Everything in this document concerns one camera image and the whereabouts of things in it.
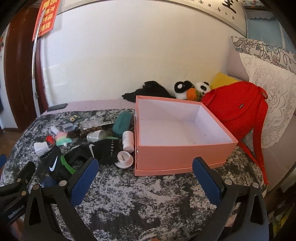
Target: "red paper banner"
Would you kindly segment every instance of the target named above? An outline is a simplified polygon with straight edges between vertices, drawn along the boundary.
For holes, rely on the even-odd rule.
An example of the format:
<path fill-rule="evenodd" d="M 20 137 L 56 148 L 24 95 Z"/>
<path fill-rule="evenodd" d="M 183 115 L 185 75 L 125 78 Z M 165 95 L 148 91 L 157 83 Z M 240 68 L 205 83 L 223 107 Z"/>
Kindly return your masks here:
<path fill-rule="evenodd" d="M 35 39 L 36 31 L 37 31 L 37 28 L 39 25 L 39 20 L 40 20 L 43 10 L 45 10 L 45 13 L 44 13 L 42 23 L 41 23 L 41 26 L 39 29 L 38 37 L 46 34 L 47 32 L 49 32 L 53 29 L 55 17 L 57 15 L 57 11 L 58 11 L 60 2 L 61 2 L 61 0 L 44 0 L 41 3 L 41 6 L 40 6 L 40 9 L 38 12 L 38 16 L 37 16 L 37 20 L 36 20 L 36 24 L 35 24 L 35 28 L 34 28 L 34 34 L 33 34 L 32 41 Z"/>

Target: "wooden floor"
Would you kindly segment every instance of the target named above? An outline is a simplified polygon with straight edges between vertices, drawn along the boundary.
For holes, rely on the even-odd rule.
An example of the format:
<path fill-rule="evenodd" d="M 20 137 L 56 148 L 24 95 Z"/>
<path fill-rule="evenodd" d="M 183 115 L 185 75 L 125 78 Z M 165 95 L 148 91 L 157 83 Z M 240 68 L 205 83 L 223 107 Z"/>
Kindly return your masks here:
<path fill-rule="evenodd" d="M 5 154 L 8 158 L 10 152 L 18 141 L 18 139 L 22 136 L 22 133 L 17 132 L 4 132 L 0 135 L 0 155 Z"/>

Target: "panda plush toy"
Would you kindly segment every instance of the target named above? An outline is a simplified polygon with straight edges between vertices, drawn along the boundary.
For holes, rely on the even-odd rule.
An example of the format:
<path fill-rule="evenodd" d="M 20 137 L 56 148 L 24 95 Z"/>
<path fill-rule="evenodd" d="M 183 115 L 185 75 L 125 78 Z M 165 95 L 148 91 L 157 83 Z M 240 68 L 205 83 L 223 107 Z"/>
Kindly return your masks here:
<path fill-rule="evenodd" d="M 203 97 L 206 93 L 211 91 L 211 88 L 209 86 L 209 83 L 207 82 L 200 82 L 196 83 L 194 85 L 195 89 L 198 90 L 201 93 L 201 96 Z"/>
<path fill-rule="evenodd" d="M 193 84 L 190 81 L 179 81 L 175 84 L 174 90 L 175 90 L 175 97 L 177 99 L 186 100 L 186 92 L 190 88 L 194 88 Z"/>

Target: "gray marble-pattern blanket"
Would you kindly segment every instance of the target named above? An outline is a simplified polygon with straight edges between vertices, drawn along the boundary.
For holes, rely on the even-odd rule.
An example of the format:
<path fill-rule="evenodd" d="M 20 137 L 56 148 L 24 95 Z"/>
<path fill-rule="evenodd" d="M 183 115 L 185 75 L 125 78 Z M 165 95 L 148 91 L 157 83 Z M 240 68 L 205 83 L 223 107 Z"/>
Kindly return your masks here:
<path fill-rule="evenodd" d="M 14 146 L 5 164 L 0 185 L 13 182 L 28 161 L 38 166 L 40 159 L 34 152 L 33 144 L 44 141 L 51 126 L 62 130 L 62 125 L 73 115 L 78 116 L 77 123 L 94 118 L 114 121 L 123 110 L 64 112 L 37 118 Z M 107 134 L 112 135 L 111 129 L 107 130 Z M 65 154 L 85 141 L 76 138 L 68 147 L 61 147 L 61 151 Z M 266 190 L 260 169 L 239 147 L 216 170 L 222 178 L 230 178 L 236 184 L 257 182 L 262 191 Z M 31 190 L 39 181 L 37 176 L 33 176 L 28 189 Z M 53 205 L 53 208 L 61 230 L 71 239 L 57 207 Z M 101 165 L 76 210 L 98 240 L 148 241 L 152 237 L 179 240 L 198 233 L 215 208 L 193 173 L 136 177 L 134 167 L 119 169 L 115 165 Z"/>

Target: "screw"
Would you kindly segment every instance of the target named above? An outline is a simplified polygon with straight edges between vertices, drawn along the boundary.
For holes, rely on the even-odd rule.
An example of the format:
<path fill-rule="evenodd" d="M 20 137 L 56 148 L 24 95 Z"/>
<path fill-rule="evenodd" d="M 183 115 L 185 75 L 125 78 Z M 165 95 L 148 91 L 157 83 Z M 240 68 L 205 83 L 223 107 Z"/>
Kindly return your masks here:
<path fill-rule="evenodd" d="M 67 184 L 67 181 L 65 181 L 65 180 L 59 182 L 59 185 L 61 187 L 65 186 L 66 184 Z"/>
<path fill-rule="evenodd" d="M 39 188 L 39 185 L 38 184 L 35 184 L 34 186 L 33 186 L 33 190 L 37 190 Z"/>
<path fill-rule="evenodd" d="M 224 182 L 225 182 L 226 185 L 231 185 L 232 184 L 232 181 L 230 179 L 225 179 Z"/>
<path fill-rule="evenodd" d="M 258 183 L 253 183 L 253 187 L 254 188 L 259 188 L 259 184 Z"/>

